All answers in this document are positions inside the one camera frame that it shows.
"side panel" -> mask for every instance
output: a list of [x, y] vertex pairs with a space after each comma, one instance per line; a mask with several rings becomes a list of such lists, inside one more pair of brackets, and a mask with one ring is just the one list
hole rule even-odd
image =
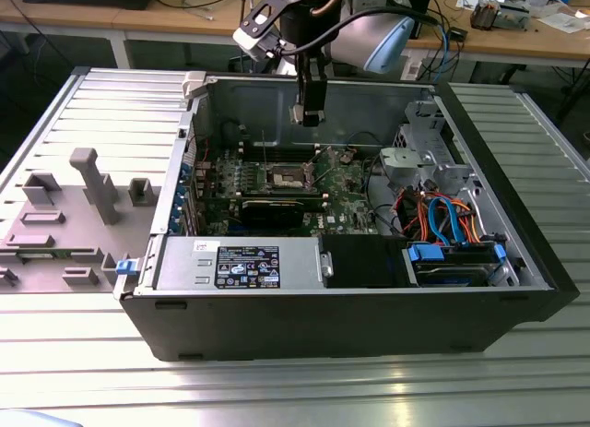
[[554, 291], [249, 297], [128, 297], [164, 361], [483, 351]]
[[[442, 109], [446, 111], [443, 113], [447, 117], [447, 121], [462, 145], [463, 150], [470, 157], [469, 160], [474, 170], [483, 174], [482, 183], [485, 187], [490, 188], [489, 190], [493, 192], [500, 206], [510, 218], [514, 229], [522, 240], [527, 252], [533, 258], [533, 262], [540, 271], [543, 279], [559, 292], [552, 305], [542, 309], [537, 314], [536, 319], [544, 320], [552, 316], [567, 303], [573, 301], [579, 295], [579, 291], [573, 284], [563, 264], [555, 255], [555, 252], [549, 245], [543, 232], [539, 229], [523, 200], [515, 191], [500, 163], [494, 158], [493, 153], [488, 147], [488, 143], [474, 125], [475, 118], [467, 113], [463, 103], [459, 100], [457, 91], [459, 93], [469, 94], [470, 90], [477, 90], [477, 87], [454, 88], [448, 84], [441, 85], [439, 87], [439, 93], [443, 104]], [[496, 90], [499, 92], [497, 96], [500, 98], [514, 97], [514, 93], [507, 88]], [[525, 114], [521, 116], [523, 122], [526, 121], [531, 125], [536, 123], [535, 118], [528, 114], [528, 111], [525, 111]], [[501, 123], [501, 117], [502, 115], [487, 114], [486, 119]], [[504, 128], [502, 124], [498, 124], [497, 127], [500, 129]]]

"wire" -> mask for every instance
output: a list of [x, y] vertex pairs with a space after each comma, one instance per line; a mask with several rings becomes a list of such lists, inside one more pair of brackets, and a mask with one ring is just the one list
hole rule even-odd
[[171, 5], [170, 3], [166, 3], [163, 0], [156, 0], [156, 1], [158, 1], [158, 3], [160, 3], [161, 5], [164, 5], [166, 7], [171, 7], [173, 9], [197, 9], [199, 7], [216, 5], [217, 3], [221, 3], [222, 1], [225, 1], [225, 0], [209, 1], [208, 3], [203, 3], [201, 5], [184, 5], [184, 6]]
[[18, 13], [30, 24], [30, 26], [32, 28], [34, 28], [49, 43], [50, 46], [52, 46], [52, 49], [55, 50], [55, 52], [67, 63], [67, 65], [74, 68], [74, 65], [72, 64], [72, 62], [62, 53], [62, 51], [60, 51], [57, 48], [57, 46], [55, 46], [55, 44], [53, 44], [53, 42], [47, 37], [47, 35], [45, 35], [43, 32], [41, 32], [39, 30], [39, 28], [37, 27], [37, 25], [35, 23], [33, 23], [32, 20], [29, 17], [27, 17], [22, 10], [20, 10], [20, 7], [17, 6], [17, 3], [15, 3], [15, 0], [10, 0], [10, 3], [12, 3], [12, 6], [15, 7], [15, 9], [18, 11]]
[[317, 7], [315, 9], [312, 9], [312, 12], [311, 12], [312, 17], [317, 17], [317, 18], [323, 17], [325, 14], [327, 14], [332, 9], [334, 9], [336, 6], [340, 6], [340, 1], [341, 0], [329, 0], [322, 7]]
[[209, 156], [209, 138], [205, 139], [205, 156], [201, 162], [207, 161], [207, 157]]
[[444, 42], [444, 54], [442, 55], [442, 63], [441, 63], [441, 67], [439, 67], [438, 74], [436, 74], [436, 77], [434, 77], [434, 82], [435, 83], [441, 77], [441, 74], [442, 74], [442, 71], [443, 71], [443, 67], [446, 64], [446, 57], [449, 54], [449, 41], [446, 38], [446, 32], [444, 31], [443, 26], [441, 26], [440, 24], [438, 25], [438, 28], [441, 30], [442, 40]]
[[47, 44], [47, 41], [44, 41], [43, 44], [39, 46], [39, 50], [37, 51], [37, 58], [35, 58], [35, 62], [33, 63], [33, 79], [35, 80], [35, 84], [37, 84], [37, 86], [40, 86], [39, 81], [37, 80], [37, 64], [39, 63], [39, 59], [41, 58], [41, 51], [43, 50], [43, 47], [45, 47], [45, 44]]
[[476, 230], [476, 217], [475, 216], [471, 217], [471, 230], [473, 231], [473, 238], [476, 240], [476, 242], [481, 243], [481, 240], [479, 239], [479, 236], [478, 236], [478, 231]]
[[276, 50], [276, 55], [279, 56], [292, 56], [297, 55], [299, 53], [307, 52], [313, 48], [322, 47], [328, 42], [331, 41], [332, 36], [344, 29], [348, 24], [352, 23], [353, 21], [362, 18], [362, 17], [369, 17], [372, 15], [379, 15], [379, 14], [395, 14], [395, 15], [404, 15], [406, 17], [414, 18], [417, 21], [421, 21], [424, 24], [429, 24], [432, 26], [438, 26], [439, 22], [436, 18], [433, 18], [429, 15], [420, 14], [420, 12], [416, 12], [415, 10], [408, 9], [402, 6], [387, 6], [387, 7], [372, 7], [370, 9], [361, 10], [356, 14], [351, 15], [350, 17], [340, 21], [339, 23], [332, 26], [330, 29], [326, 30], [322, 35], [317, 37], [312, 42], [308, 42], [307, 44], [302, 45], [301, 47], [297, 47], [295, 49], [284, 50], [282, 46]]
[[456, 211], [453, 208], [453, 203], [451, 202], [450, 199], [445, 198], [445, 197], [440, 197], [440, 196], [434, 197], [428, 207], [428, 223], [431, 226], [432, 232], [436, 236], [438, 236], [442, 242], [447, 243], [447, 245], [450, 245], [448, 243], [449, 240], [447, 240], [446, 237], [442, 233], [440, 233], [439, 230], [437, 229], [436, 222], [434, 220], [434, 209], [436, 208], [436, 203], [438, 203], [439, 201], [442, 201], [449, 209], [451, 229], [453, 230], [454, 239], [458, 243], [464, 242], [465, 236], [463, 235], [463, 233], [461, 232], [461, 229], [459, 228], [459, 222], [458, 222]]

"warning label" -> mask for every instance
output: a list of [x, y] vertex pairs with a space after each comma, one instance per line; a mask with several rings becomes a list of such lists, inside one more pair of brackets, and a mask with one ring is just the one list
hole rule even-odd
[[280, 288], [278, 247], [220, 247], [215, 271], [218, 289]]

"workbench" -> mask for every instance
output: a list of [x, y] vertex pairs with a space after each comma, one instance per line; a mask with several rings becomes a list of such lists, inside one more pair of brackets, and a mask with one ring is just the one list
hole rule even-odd
[[[25, 200], [18, 185], [31, 171], [51, 168], [58, 183], [83, 185], [68, 163], [74, 147], [94, 147], [115, 185], [137, 176], [162, 185], [185, 110], [183, 77], [117, 69], [71, 76], [0, 175], [0, 236]], [[566, 189], [572, 176], [563, 168], [543, 173], [539, 192]], [[586, 228], [587, 210], [569, 207], [586, 217], [576, 229]], [[587, 425], [589, 243], [581, 238], [565, 251], [582, 293], [573, 304], [547, 322], [518, 326], [483, 353], [461, 355], [160, 362], [108, 292], [0, 294], [0, 407], [85, 427]]]
[[[133, 67], [128, 48], [128, 42], [133, 40], [234, 44], [231, 34], [238, 25], [240, 13], [239, 0], [227, 0], [212, 6], [208, 14], [214, 17], [213, 21], [197, 17], [183, 9], [163, 6], [157, 1], [152, 1], [144, 11], [111, 7], [30, 5], [21, 0], [15, 1], [44, 33], [108, 40], [119, 68]], [[180, 4], [180, 0], [165, 1], [172, 5]], [[470, 12], [452, 10], [455, 3], [456, 0], [448, 0], [447, 6], [443, 0], [440, 1], [442, 11], [451, 23], [468, 31], [465, 48], [461, 52], [463, 61], [581, 67], [590, 56], [590, 40], [586, 38], [588, 33], [584, 30], [567, 34], [537, 20], [531, 21], [527, 31], [472, 30], [469, 27]], [[572, 0], [572, 3], [590, 6], [590, 0]], [[0, 0], [0, 30], [35, 32], [8, 0]], [[410, 41], [404, 51], [409, 60], [403, 77], [415, 77], [416, 64], [433, 56], [440, 45], [440, 40], [430, 28], [425, 29], [419, 39]]]

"metal table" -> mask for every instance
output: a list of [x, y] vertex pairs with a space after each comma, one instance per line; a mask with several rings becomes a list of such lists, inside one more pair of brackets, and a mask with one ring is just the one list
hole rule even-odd
[[[0, 177], [3, 234], [26, 172], [51, 166], [58, 182], [82, 183], [67, 164], [75, 145], [97, 148], [116, 184], [145, 175], [160, 185], [182, 79], [105, 69], [70, 77]], [[110, 293], [3, 294], [0, 401], [88, 427], [588, 425], [590, 261], [567, 262], [578, 300], [461, 355], [166, 363]]]

